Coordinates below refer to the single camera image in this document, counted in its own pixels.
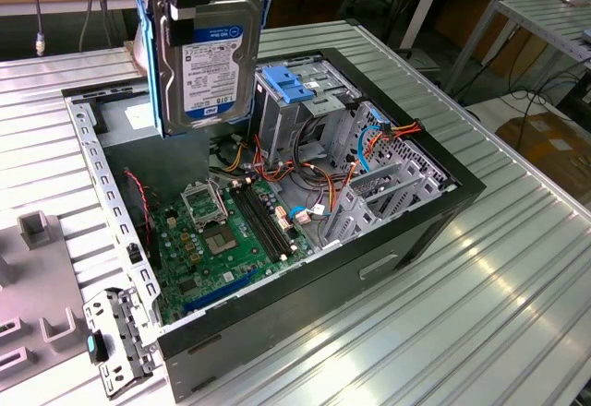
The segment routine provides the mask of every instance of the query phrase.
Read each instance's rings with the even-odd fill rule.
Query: cardboard box
[[[523,121],[509,120],[497,135],[515,147]],[[579,202],[591,201],[591,143],[557,115],[528,116],[519,153]]]

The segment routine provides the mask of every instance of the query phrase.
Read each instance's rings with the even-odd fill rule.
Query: hard drive
[[[211,0],[198,6],[192,42],[171,46],[171,22],[154,0],[162,132],[167,136],[250,112],[265,0]]]

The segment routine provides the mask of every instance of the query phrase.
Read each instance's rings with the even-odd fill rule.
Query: chipset
[[[203,233],[203,238],[215,256],[238,246],[238,242],[227,224],[208,229]]]

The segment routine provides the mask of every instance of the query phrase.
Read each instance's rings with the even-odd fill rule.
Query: hard disk drive label
[[[183,46],[184,109],[191,118],[224,113],[236,100],[241,26],[195,30],[195,42]]]

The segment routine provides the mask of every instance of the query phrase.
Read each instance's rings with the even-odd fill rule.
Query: blue latch
[[[306,89],[299,82],[297,75],[285,66],[263,67],[262,73],[287,104],[314,98],[314,91]]]

